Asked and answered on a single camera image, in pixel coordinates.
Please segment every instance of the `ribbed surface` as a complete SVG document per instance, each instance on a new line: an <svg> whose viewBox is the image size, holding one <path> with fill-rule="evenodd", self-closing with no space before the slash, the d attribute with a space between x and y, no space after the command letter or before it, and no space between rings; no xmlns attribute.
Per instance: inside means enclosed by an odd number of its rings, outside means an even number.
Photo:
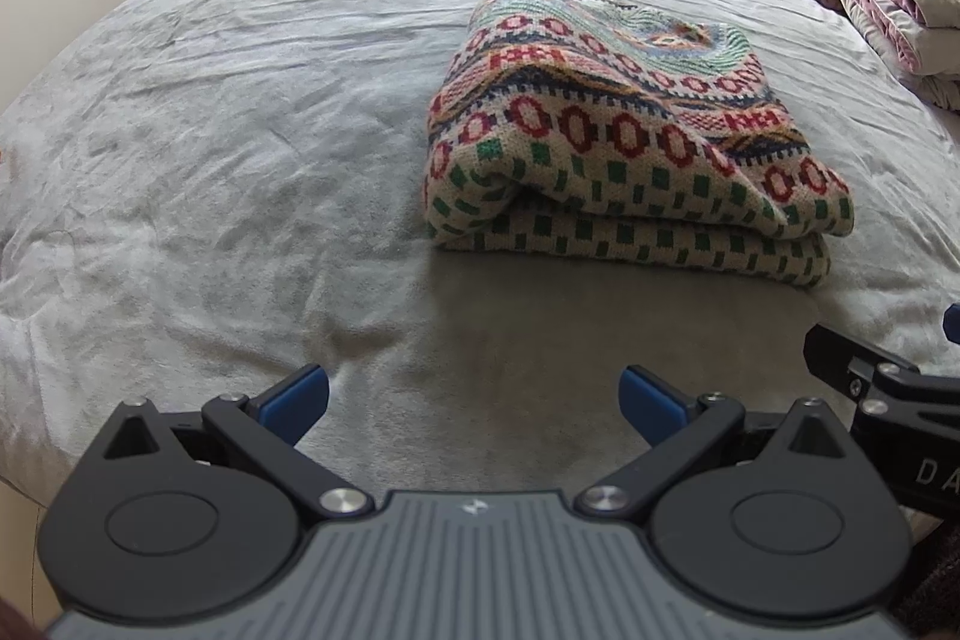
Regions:
<svg viewBox="0 0 960 640"><path fill-rule="evenodd" d="M329 524L270 594L190 627L120 629L69 616L54 640L730 640L792 635L738 624L676 591L620 525L554 494L397 494ZM897 637L872 616L822 637Z"/></svg>

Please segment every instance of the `floor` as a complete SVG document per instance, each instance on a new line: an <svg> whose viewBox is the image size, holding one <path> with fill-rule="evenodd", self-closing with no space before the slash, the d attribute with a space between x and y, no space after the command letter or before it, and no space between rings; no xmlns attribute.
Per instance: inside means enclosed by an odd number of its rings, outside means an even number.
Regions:
<svg viewBox="0 0 960 640"><path fill-rule="evenodd" d="M0 597L37 627L61 612L35 552L42 517L42 507L0 483Z"/></svg>

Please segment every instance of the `bed sheet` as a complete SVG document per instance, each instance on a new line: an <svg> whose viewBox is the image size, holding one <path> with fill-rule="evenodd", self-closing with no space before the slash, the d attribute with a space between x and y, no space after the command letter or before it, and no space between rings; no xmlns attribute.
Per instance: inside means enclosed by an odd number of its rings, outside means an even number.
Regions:
<svg viewBox="0 0 960 640"><path fill-rule="evenodd" d="M197 408L304 362L332 398L301 449L378 496L588 485L644 448L631 362L784 410L823 392L818 319L957 369L956 119L813 0L623 0L739 25L847 178L813 292L432 249L426 106L475 1L129 0L32 82L0 116L4 479L45 503L122 398Z"/></svg>

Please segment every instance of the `bed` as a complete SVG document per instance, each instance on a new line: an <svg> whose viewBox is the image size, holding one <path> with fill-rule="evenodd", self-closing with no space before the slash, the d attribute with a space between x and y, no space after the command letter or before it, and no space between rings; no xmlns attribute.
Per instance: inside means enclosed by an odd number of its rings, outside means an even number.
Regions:
<svg viewBox="0 0 960 640"><path fill-rule="evenodd" d="M124 397L197 408L306 362L332 398L301 449L377 496L588 485L645 447L630 362L784 410L824 394L818 320L956 370L960 122L813 0L623 0L740 26L847 178L811 292L433 249L424 118L475 1L129 0L32 82L0 116L4 480L45 504Z"/></svg>

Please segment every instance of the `screw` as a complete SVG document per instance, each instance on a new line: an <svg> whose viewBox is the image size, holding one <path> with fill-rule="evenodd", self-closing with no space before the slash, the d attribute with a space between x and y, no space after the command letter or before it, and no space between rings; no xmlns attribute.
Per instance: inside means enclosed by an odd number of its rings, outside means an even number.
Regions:
<svg viewBox="0 0 960 640"><path fill-rule="evenodd" d="M581 496L584 504L599 512L616 512L629 504L630 497L618 485L594 485Z"/></svg>
<svg viewBox="0 0 960 640"><path fill-rule="evenodd" d="M320 495L320 507L334 515L349 515L366 504L367 495L356 488L331 488Z"/></svg>
<svg viewBox="0 0 960 640"><path fill-rule="evenodd" d="M864 399L860 403L860 409L867 415L882 415L890 410L890 407L882 399Z"/></svg>

